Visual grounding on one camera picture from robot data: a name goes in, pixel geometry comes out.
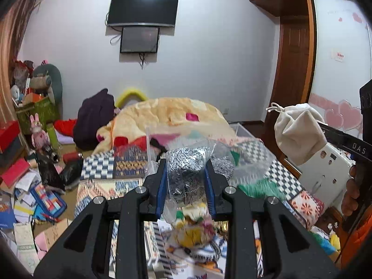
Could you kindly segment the person's right hand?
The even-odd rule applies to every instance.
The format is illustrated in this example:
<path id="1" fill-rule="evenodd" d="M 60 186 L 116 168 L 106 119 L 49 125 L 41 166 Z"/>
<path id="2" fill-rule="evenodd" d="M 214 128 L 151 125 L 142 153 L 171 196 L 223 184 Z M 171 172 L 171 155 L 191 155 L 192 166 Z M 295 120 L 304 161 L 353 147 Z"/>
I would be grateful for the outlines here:
<path id="1" fill-rule="evenodd" d="M 351 178 L 346 183 L 346 192 L 341 204 L 341 210 L 345 217 L 350 216 L 358 208 L 359 187 L 355 181 L 356 170 L 356 165 L 354 165 L 349 171 Z"/>

